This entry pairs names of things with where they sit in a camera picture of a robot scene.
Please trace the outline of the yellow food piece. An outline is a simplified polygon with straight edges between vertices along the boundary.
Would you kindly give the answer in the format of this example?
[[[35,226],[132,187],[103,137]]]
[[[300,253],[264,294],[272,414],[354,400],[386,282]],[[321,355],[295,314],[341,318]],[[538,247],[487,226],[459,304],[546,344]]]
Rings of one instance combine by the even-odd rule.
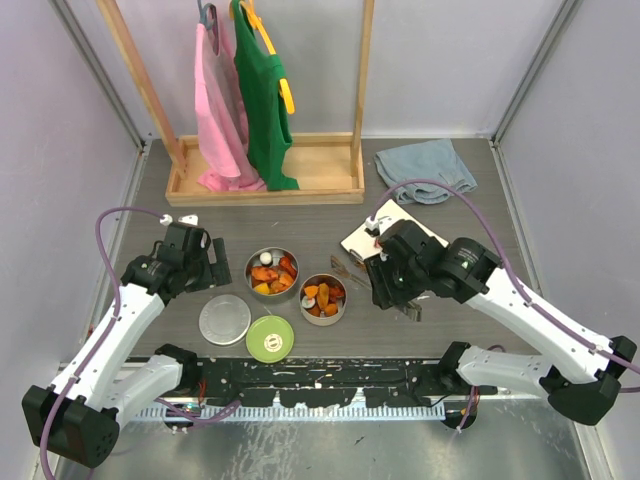
[[[269,295],[271,293],[268,283],[261,283],[254,287],[254,291],[261,295]]]

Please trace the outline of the round steel lid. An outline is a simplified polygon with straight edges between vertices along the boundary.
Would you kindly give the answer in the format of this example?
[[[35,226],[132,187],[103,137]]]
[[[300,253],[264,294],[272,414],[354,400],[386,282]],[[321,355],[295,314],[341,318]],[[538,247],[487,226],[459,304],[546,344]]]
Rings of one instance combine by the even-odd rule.
[[[248,332],[252,315],[247,303],[231,294],[219,295],[202,308],[198,325],[205,340],[216,346],[229,346]]]

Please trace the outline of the large round steel tin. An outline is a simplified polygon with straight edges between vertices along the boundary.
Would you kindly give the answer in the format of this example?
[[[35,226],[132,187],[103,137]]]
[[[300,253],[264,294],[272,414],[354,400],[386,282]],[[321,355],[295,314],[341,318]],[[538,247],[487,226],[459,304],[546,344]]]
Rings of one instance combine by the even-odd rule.
[[[262,252],[270,252],[272,255],[271,265],[262,265],[259,256]],[[291,259],[292,264],[297,269],[297,277],[293,279],[286,272],[284,272],[278,265],[279,259],[287,256]],[[261,295],[254,291],[254,287],[261,283],[256,283],[251,278],[251,268],[255,266],[266,266],[275,269],[279,273],[279,279],[268,283],[271,293],[269,295]],[[255,252],[247,261],[245,266],[245,277],[251,292],[258,298],[267,301],[282,301],[289,298],[295,293],[296,284],[300,278],[299,265],[296,257],[289,251],[280,247],[266,247]]]

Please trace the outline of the red food piece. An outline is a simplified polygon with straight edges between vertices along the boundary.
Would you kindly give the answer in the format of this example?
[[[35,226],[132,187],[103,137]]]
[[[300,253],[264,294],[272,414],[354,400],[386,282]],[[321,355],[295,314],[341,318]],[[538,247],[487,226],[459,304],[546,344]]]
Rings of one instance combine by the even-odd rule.
[[[280,258],[278,265],[284,272],[286,272],[293,279],[297,277],[297,269],[294,267],[289,257],[284,256]]]

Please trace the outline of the red bacon piece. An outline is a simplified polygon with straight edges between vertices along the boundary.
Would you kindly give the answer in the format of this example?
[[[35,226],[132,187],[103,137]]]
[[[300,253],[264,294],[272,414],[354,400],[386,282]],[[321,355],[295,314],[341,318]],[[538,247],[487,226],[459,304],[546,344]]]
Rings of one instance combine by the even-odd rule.
[[[342,286],[331,286],[329,288],[329,300],[331,303],[337,304],[339,302],[343,302],[345,298],[346,291]]]

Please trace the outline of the green round lid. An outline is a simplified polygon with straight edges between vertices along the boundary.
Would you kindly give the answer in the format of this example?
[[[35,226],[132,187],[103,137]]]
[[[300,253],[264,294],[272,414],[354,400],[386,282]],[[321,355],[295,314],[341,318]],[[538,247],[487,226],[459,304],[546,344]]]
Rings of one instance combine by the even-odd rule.
[[[294,345],[294,331],[280,316],[267,315],[249,327],[245,343],[249,354],[257,361],[273,364],[285,359]]]

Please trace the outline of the small sushi roll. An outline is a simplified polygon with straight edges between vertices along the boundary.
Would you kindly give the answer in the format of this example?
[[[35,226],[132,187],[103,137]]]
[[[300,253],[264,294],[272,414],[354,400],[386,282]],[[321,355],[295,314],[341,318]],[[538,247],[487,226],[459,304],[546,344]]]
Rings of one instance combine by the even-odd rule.
[[[311,308],[313,308],[313,307],[315,306],[315,304],[316,304],[316,301],[315,301],[315,299],[314,299],[314,298],[304,297],[304,298],[301,300],[301,306],[302,306],[304,309],[311,309]]]

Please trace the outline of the orange fried food piece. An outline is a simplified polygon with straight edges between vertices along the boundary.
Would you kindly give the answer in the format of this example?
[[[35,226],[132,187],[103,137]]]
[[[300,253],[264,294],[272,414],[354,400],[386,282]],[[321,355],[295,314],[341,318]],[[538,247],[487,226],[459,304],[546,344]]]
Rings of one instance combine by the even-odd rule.
[[[315,298],[319,292],[319,287],[317,285],[309,285],[303,288],[304,294],[307,298]]]

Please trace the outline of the small steel bowl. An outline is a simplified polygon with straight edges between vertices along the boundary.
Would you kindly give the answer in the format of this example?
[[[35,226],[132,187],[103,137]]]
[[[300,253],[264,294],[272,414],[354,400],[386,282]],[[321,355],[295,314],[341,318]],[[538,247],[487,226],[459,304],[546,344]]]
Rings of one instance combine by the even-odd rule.
[[[306,297],[303,288],[309,285],[317,285],[319,292],[314,298],[316,301],[315,306],[311,309],[304,309],[301,306],[301,300]],[[329,288],[338,285],[342,286],[346,291],[344,284],[330,274],[313,275],[303,282],[298,297],[301,313],[308,322],[316,326],[325,327],[337,323],[342,318],[347,306],[347,292],[343,302],[335,304],[329,300]]]

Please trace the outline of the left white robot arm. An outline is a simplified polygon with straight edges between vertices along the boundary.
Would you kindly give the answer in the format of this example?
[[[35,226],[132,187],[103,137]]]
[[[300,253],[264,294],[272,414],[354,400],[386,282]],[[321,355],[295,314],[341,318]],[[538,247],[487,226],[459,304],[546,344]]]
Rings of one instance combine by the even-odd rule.
[[[188,396],[197,390],[201,369],[196,354],[171,344],[159,347],[129,379],[117,381],[116,376],[171,300],[231,281],[223,239],[182,222],[170,223],[151,253],[128,264],[89,340],[48,387],[33,385],[22,399],[47,478],[53,476],[48,454],[95,469],[140,410],[167,392]]]

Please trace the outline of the white square plate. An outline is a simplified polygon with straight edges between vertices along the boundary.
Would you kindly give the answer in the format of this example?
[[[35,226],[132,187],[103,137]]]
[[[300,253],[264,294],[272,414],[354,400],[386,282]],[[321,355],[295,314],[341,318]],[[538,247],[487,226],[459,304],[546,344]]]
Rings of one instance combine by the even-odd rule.
[[[381,248],[378,245],[377,237],[370,234],[370,231],[372,231],[373,227],[385,229],[399,220],[412,221],[428,236],[435,238],[443,246],[449,245],[447,240],[420,223],[394,200],[387,200],[376,211],[374,219],[367,215],[364,222],[341,242],[341,246],[347,253],[353,254],[361,261],[376,256],[381,252]]]

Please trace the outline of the pink shirt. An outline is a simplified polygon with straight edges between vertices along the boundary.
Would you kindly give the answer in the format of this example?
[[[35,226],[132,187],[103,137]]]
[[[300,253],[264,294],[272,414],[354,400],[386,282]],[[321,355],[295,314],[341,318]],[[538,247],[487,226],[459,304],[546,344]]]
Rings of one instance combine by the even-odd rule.
[[[195,114],[199,150],[207,169],[198,183],[214,192],[264,191],[266,184],[248,159],[248,119],[223,26],[196,27]]]

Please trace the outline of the wooden clothes rack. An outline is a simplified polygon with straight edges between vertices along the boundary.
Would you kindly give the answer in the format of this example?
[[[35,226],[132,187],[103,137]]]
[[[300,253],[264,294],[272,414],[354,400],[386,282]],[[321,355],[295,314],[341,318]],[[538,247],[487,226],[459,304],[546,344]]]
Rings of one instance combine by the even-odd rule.
[[[373,1],[363,3],[361,46],[353,131],[298,133],[284,159],[284,173],[300,188],[285,191],[212,192],[197,182],[207,167],[195,135],[178,137],[152,85],[134,39],[114,1],[97,6],[119,48],[138,93],[172,162],[165,197],[173,207],[361,204],[365,196],[362,125],[374,16]]]

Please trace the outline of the green shirt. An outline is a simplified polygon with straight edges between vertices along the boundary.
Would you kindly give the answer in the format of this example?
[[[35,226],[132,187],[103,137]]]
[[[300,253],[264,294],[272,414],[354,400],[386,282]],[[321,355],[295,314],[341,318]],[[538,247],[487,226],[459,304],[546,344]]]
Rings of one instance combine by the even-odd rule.
[[[283,172],[285,156],[293,138],[273,75],[274,69],[257,67],[252,60],[240,56],[237,40],[234,63],[248,119],[250,164],[268,190],[297,190],[297,180]]]

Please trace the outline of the grey clothes hanger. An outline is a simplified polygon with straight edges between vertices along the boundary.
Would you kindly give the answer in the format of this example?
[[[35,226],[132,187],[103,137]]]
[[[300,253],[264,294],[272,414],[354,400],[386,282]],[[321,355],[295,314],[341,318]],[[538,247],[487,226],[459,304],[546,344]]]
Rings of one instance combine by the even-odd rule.
[[[213,48],[213,52],[218,55],[220,50],[220,38],[217,7],[211,2],[205,3],[203,0],[197,0],[197,6],[199,11],[199,22],[208,32],[208,38]]]

